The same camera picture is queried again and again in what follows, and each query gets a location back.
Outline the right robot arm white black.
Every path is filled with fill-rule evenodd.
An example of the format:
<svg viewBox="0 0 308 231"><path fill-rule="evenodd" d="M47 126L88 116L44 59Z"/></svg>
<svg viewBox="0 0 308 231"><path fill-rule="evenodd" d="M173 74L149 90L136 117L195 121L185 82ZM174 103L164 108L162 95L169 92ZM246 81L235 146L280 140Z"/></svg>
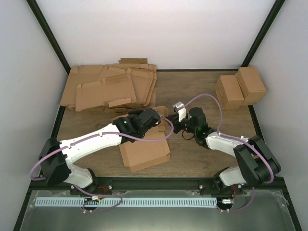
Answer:
<svg viewBox="0 0 308 231"><path fill-rule="evenodd" d="M218 132L208 125L200 107L194 107L188 113L176 111L168 116L168 120L173 124L174 133L190 133L199 146L235 157L237 167L227 167L213 177L214 189L220 194L237 184L257 187L271 183L281 171L280 163L261 137L238 138Z"/></svg>

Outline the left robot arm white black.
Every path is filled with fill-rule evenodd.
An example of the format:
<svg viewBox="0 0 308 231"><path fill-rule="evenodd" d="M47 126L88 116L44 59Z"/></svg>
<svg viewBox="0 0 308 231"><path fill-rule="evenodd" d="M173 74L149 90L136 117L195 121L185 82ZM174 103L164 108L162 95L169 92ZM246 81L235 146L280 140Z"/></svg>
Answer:
<svg viewBox="0 0 308 231"><path fill-rule="evenodd" d="M152 108L130 112L100 130L70 140L57 141L49 138L39 156L39 162L47 185L62 182L77 185L87 194L98 190L98 182L87 168L74 163L96 151L126 142L141 140L145 133L161 122Z"/></svg>

